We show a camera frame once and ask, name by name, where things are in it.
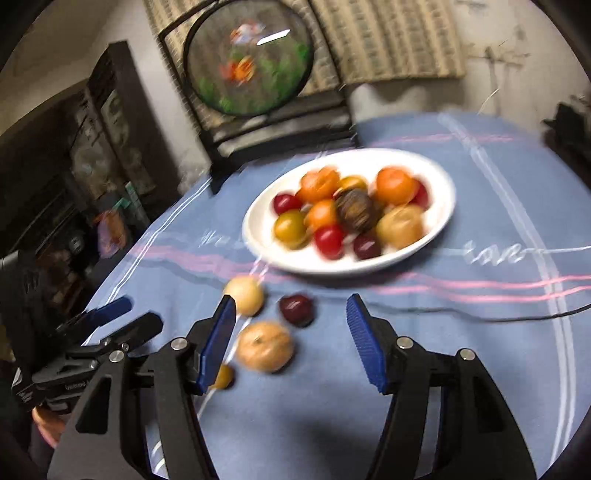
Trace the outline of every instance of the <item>orange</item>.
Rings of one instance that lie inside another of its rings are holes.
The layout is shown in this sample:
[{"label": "orange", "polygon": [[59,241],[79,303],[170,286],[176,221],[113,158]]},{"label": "orange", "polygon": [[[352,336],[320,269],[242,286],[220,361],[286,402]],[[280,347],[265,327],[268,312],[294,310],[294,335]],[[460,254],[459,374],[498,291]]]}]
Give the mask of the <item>orange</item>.
[{"label": "orange", "polygon": [[338,222],[336,216],[336,206],[334,200],[321,200],[306,215],[304,223],[313,232],[323,226],[336,225]]},{"label": "orange", "polygon": [[311,170],[300,180],[300,196],[306,203],[316,203],[332,198],[339,188],[339,172],[334,167]]},{"label": "orange", "polygon": [[375,178],[375,197],[383,203],[404,205],[417,194],[418,182],[398,167],[385,167]]}]

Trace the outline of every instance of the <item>cherry tomato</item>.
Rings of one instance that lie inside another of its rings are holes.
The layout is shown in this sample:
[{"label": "cherry tomato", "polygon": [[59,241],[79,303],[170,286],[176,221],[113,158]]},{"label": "cherry tomato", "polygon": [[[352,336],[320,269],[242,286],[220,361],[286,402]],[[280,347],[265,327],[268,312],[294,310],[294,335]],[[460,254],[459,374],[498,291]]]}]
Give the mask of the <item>cherry tomato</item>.
[{"label": "cherry tomato", "polygon": [[339,172],[334,167],[311,170],[300,180],[301,197],[306,203],[329,199],[339,188]]},{"label": "cherry tomato", "polygon": [[304,214],[299,210],[288,210],[275,220],[273,235],[287,248],[299,248],[306,241]]},{"label": "cherry tomato", "polygon": [[368,191],[368,182],[361,175],[349,175],[339,181],[339,190],[361,189]]},{"label": "cherry tomato", "polygon": [[329,260],[338,260],[345,249],[345,233],[338,225],[323,226],[314,233],[314,242],[320,254]]},{"label": "cherry tomato", "polygon": [[376,198],[392,205],[404,205],[417,194],[418,182],[397,167],[385,167],[375,179]]},{"label": "cherry tomato", "polygon": [[423,210],[427,210],[429,208],[429,193],[427,191],[427,188],[425,185],[423,185],[423,183],[417,179],[417,183],[418,183],[418,190],[417,190],[417,194],[414,196],[414,198],[411,200],[410,203],[415,203],[417,205],[419,205],[419,207],[421,207]]},{"label": "cherry tomato", "polygon": [[306,215],[305,223],[313,232],[323,226],[336,225],[338,220],[335,201],[321,200],[315,203]]},{"label": "cherry tomato", "polygon": [[273,210],[277,215],[281,215],[288,210],[299,210],[301,207],[302,202],[291,193],[279,193],[273,198]]},{"label": "cherry tomato", "polygon": [[372,233],[362,233],[353,240],[353,252],[360,260],[379,257],[382,254],[382,245]]}]

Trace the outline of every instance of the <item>white stripe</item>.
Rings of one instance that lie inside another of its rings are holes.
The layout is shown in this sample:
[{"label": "white stripe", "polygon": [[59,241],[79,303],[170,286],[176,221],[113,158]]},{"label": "white stripe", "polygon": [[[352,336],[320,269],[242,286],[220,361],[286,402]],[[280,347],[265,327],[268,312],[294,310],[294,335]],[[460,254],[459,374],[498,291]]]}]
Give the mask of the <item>white stripe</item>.
[{"label": "white stripe", "polygon": [[158,470],[160,470],[164,465],[166,465],[166,460],[162,459],[156,464],[156,468],[154,469],[154,473],[158,474]]},{"label": "white stripe", "polygon": [[[538,265],[538,271],[543,280],[550,279],[550,273],[554,278],[558,277],[558,269],[552,257],[549,255],[545,257],[541,252],[545,251],[544,242],[540,234],[536,231],[534,224],[528,217],[527,212],[511,186],[505,180],[501,172],[490,161],[486,151],[480,147],[477,142],[469,136],[463,126],[451,116],[442,114],[439,116],[439,121],[446,126],[452,134],[454,134],[462,143],[464,148],[468,150],[470,156],[479,170],[489,180],[492,188],[499,196],[499,199],[505,206],[509,217],[511,218],[519,235],[530,248],[535,248],[534,260]],[[553,293],[553,287],[557,291],[562,291],[561,283],[555,285],[546,285],[544,287],[546,293]],[[566,302],[559,301],[558,305],[555,299],[548,301],[550,313],[555,314],[560,310],[565,312]],[[560,375],[560,408],[558,413],[558,426],[556,436],[554,439],[554,446],[551,456],[550,465],[554,463],[558,457],[558,449],[560,447],[560,438],[564,429],[564,422],[566,417],[567,400],[569,408],[569,423],[564,432],[565,442],[568,442],[570,437],[570,428],[572,427],[571,417],[574,419],[574,400],[576,399],[576,372],[574,363],[574,345],[572,339],[572,332],[570,330],[570,318],[563,317],[562,319],[553,320],[554,335],[556,337],[556,349],[558,353],[558,371]]]},{"label": "white stripe", "polygon": [[549,254],[563,254],[568,252],[582,252],[583,250],[591,250],[591,245],[586,247],[575,247],[575,248],[554,248],[550,250],[546,250],[546,253]]},{"label": "white stripe", "polygon": [[[315,156],[314,159],[316,160],[317,158],[320,158],[320,157],[324,156],[325,154],[326,154],[326,150],[323,150],[323,151],[319,152]],[[285,167],[283,167],[283,170],[281,170],[281,173],[280,174],[282,174],[283,172],[285,172],[288,169],[291,160],[293,160],[295,157],[296,156],[294,155],[293,157],[291,157],[289,159],[288,162],[286,162]],[[261,261],[261,258],[262,257],[259,255],[259,257],[255,260],[255,263],[252,266],[252,269],[251,269],[249,275],[252,275],[255,272],[257,265]],[[263,282],[263,280],[265,279],[265,275],[267,274],[268,270],[269,270],[269,264],[265,263],[265,266],[262,268],[261,272],[258,275],[258,283],[259,284],[261,284]],[[240,315],[238,315],[236,317],[236,321],[238,321],[239,318],[240,318]],[[240,330],[238,332],[238,335],[240,335],[240,332],[243,331],[248,325],[250,325],[250,322],[251,321],[252,321],[252,318],[248,318],[248,319],[246,319],[244,321],[244,323],[240,326]],[[238,341],[237,341],[238,340],[238,335],[236,336],[236,340],[234,340],[234,343],[230,347],[230,350],[226,352],[226,356],[225,356],[225,358],[223,360],[224,363],[226,363],[226,364],[230,363],[232,361],[232,359],[234,358],[234,355],[236,354],[236,349],[238,347]],[[201,415],[203,415],[203,412],[205,410],[205,407],[207,406],[207,404],[209,403],[209,401],[212,399],[213,394],[216,391],[217,391],[216,388],[212,388],[205,395],[205,398],[203,399],[201,405],[199,405],[199,410],[197,412],[197,420],[200,420],[201,419]]]},{"label": "white stripe", "polygon": [[162,446],[162,440],[159,440],[158,443],[156,445],[154,445],[154,448],[152,449],[152,454],[150,454],[150,456],[153,457],[161,446]]},{"label": "white stripe", "polygon": [[123,287],[123,285],[125,285],[125,283],[127,283],[127,281],[131,278],[131,275],[134,274],[135,269],[137,268],[137,266],[139,265],[139,263],[142,261],[142,259],[145,257],[145,254],[148,252],[149,248],[152,246],[152,244],[154,243],[154,241],[156,240],[158,234],[164,230],[166,230],[168,228],[168,226],[173,222],[173,220],[196,198],[198,198],[204,191],[205,189],[208,187],[208,185],[211,183],[211,179],[207,179],[203,185],[201,185],[201,187],[199,187],[199,189],[193,193],[188,199],[185,199],[184,201],[182,201],[175,209],[174,211],[170,214],[170,216],[164,221],[164,223],[162,225],[160,225],[160,227],[158,229],[156,229],[155,232],[152,233],[152,235],[150,236],[150,239],[148,240],[148,242],[144,245],[142,251],[140,252],[140,254],[136,257],[136,259],[134,260],[134,262],[131,264],[131,266],[129,267],[129,269],[127,270],[127,272],[123,275],[123,277],[121,278],[121,280],[119,281],[119,283],[115,286],[115,288],[113,288],[113,290],[111,291],[111,295],[109,295],[109,298],[107,299],[107,301],[105,302],[105,304],[111,302],[119,293],[121,287]]}]

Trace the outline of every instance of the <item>white wall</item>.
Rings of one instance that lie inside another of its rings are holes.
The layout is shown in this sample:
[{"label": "white wall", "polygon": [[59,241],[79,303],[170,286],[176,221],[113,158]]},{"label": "white wall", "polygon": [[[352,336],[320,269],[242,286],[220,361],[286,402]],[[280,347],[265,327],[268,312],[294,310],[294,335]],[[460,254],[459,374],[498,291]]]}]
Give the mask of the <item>white wall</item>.
[{"label": "white wall", "polygon": [[121,0],[111,12],[86,57],[89,68],[109,43],[119,40],[129,44],[152,111],[181,174],[188,168],[206,169],[209,160],[165,68],[141,0]]},{"label": "white wall", "polygon": [[[544,130],[556,105],[570,103],[570,95],[589,93],[591,85],[582,66],[553,23],[531,0],[449,0],[463,44],[475,53],[486,46],[523,55],[523,66],[495,65],[499,92],[484,107],[530,132]],[[461,109],[477,112],[493,92],[489,62],[467,59],[461,80],[403,80],[370,87],[353,94],[358,121],[401,112]]]}]

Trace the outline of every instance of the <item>pink stripe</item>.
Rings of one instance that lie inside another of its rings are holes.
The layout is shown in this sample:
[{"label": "pink stripe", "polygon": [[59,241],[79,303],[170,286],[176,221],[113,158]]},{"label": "pink stripe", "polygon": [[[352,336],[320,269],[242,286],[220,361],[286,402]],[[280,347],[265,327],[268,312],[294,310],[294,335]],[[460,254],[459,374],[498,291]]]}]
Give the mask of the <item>pink stripe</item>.
[{"label": "pink stripe", "polygon": [[429,292],[437,297],[442,297],[458,303],[536,303],[559,297],[566,297],[581,291],[591,290],[591,285],[571,288],[561,292],[546,295],[461,295],[440,290],[428,285],[416,285],[411,287],[374,287],[373,291],[384,295],[406,295],[409,293]]},{"label": "pink stripe", "polygon": [[565,281],[591,280],[591,275],[565,275],[563,277],[551,278],[535,282],[507,283],[488,280],[444,280],[441,278],[429,277],[421,273],[406,272],[399,276],[402,279],[420,278],[426,283],[433,283],[447,288],[492,288],[494,290],[528,290],[531,288],[543,288],[546,285],[562,283]]},{"label": "pink stripe", "polygon": [[[372,142],[368,145],[368,147],[387,147],[396,143],[449,142],[451,140],[454,140],[454,138],[455,137],[450,134],[418,135],[414,137],[405,135],[403,137],[390,137],[385,140],[380,140],[378,142]],[[507,143],[516,140],[515,137],[512,137],[510,135],[478,135],[475,138],[480,143]]]},{"label": "pink stripe", "polygon": [[[198,270],[202,264],[207,265],[211,262],[216,265],[222,262],[225,268],[232,271],[249,271],[253,266],[252,262],[236,263],[221,257],[220,255],[193,255],[187,252],[176,250],[172,247],[152,247],[150,249],[149,257],[154,258],[154,254],[156,254],[156,256],[163,255],[169,260],[171,260],[172,257],[177,258],[179,261],[183,262],[182,266],[186,267],[189,265],[194,265]],[[285,280],[289,278],[280,275],[276,275],[276,277]],[[521,283],[497,282],[489,280],[445,280],[442,278],[430,277],[429,275],[415,272],[402,273],[396,277],[396,280],[412,279],[418,279],[423,283],[434,284],[435,286],[455,288],[459,290],[468,290],[473,288],[491,288],[493,290],[529,290],[532,288],[543,288],[546,285],[562,283],[565,281],[589,281],[591,280],[591,275],[565,275],[562,277],[551,278],[549,280]]]},{"label": "pink stripe", "polygon": [[[219,255],[193,255],[186,252],[178,251],[170,247],[154,247],[146,254],[147,258],[154,260],[169,260],[182,268],[198,272],[214,273],[220,278],[230,279],[238,274],[248,274],[253,262],[235,263],[227,260]],[[291,277],[281,275],[271,270],[265,276],[265,281],[268,283],[282,283],[289,280]],[[545,285],[547,282],[534,282],[527,284],[499,284],[496,282],[477,282],[477,281],[446,281],[436,278],[428,277],[427,275],[408,272],[399,275],[400,279],[422,278],[431,283],[450,286],[451,288],[484,288],[491,284],[495,286],[509,285],[510,288],[537,288]],[[591,275],[571,275],[568,277],[561,277],[561,279],[577,279],[577,280],[591,280]],[[545,295],[464,295],[457,294],[438,288],[433,285],[411,285],[411,286],[379,286],[372,287],[371,290],[376,293],[384,295],[406,295],[409,293],[430,293],[437,297],[442,297],[458,303],[535,303],[555,299],[558,297],[566,297],[581,291],[591,290],[591,285],[584,285],[571,288],[562,292],[555,292]]]}]

